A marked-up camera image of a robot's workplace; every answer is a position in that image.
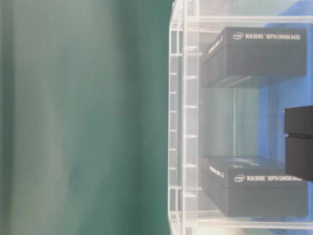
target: intel logo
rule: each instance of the intel logo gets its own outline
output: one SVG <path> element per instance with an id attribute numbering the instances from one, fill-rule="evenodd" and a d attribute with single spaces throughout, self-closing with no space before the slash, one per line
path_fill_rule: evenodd
<path id="1" fill-rule="evenodd" d="M 234 35 L 233 35 L 233 39 L 235 39 L 235 40 L 240 40 L 243 37 L 244 37 L 244 33 L 242 33 L 242 32 L 234 33 Z"/>
<path id="2" fill-rule="evenodd" d="M 234 177 L 234 181 L 236 181 L 236 182 L 242 182 L 242 181 L 244 181 L 245 180 L 245 176 L 244 175 L 236 175 L 235 177 Z"/>

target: green curtain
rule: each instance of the green curtain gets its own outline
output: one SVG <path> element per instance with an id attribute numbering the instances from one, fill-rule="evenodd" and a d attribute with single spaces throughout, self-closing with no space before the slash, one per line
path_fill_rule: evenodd
<path id="1" fill-rule="evenodd" d="M 169 234 L 171 6 L 1 0 L 1 234 Z"/>

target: black box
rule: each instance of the black box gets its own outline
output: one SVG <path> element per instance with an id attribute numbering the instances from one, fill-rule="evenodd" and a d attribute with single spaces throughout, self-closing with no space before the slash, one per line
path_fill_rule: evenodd
<path id="1" fill-rule="evenodd" d="M 201 84 L 257 88 L 306 74 L 306 30 L 226 27 L 201 56 Z"/>
<path id="2" fill-rule="evenodd" d="M 286 173 L 313 181 L 313 106 L 285 109 Z"/>
<path id="3" fill-rule="evenodd" d="M 263 157 L 203 157 L 201 187 L 229 217 L 308 213 L 307 182 Z"/>

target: blue panel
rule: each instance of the blue panel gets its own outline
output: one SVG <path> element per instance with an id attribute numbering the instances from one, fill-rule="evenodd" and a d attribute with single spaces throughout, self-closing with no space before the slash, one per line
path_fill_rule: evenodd
<path id="1" fill-rule="evenodd" d="M 282 16 L 313 15 L 313 1 L 298 1 L 286 9 Z M 259 89 L 258 154 L 285 161 L 285 108 L 313 104 L 312 83 L 312 38 L 313 24 L 271 23 L 267 27 L 288 27 L 307 29 L 307 75 Z M 287 221 L 303 221 L 312 218 L 312 183 L 309 183 L 309 215 L 307 218 L 287 218 Z M 287 235 L 312 235 L 312 231 L 287 230 Z"/>

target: intel realsense depth camera box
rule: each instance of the intel realsense depth camera box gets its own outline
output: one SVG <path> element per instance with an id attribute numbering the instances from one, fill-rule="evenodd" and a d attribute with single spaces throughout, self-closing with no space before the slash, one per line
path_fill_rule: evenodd
<path id="1" fill-rule="evenodd" d="M 306 74 L 306 30 L 226 27 L 201 56 L 201 85 L 258 88 Z"/>
<path id="2" fill-rule="evenodd" d="M 229 217 L 306 216 L 307 182 L 263 157 L 203 157 L 201 187 Z"/>

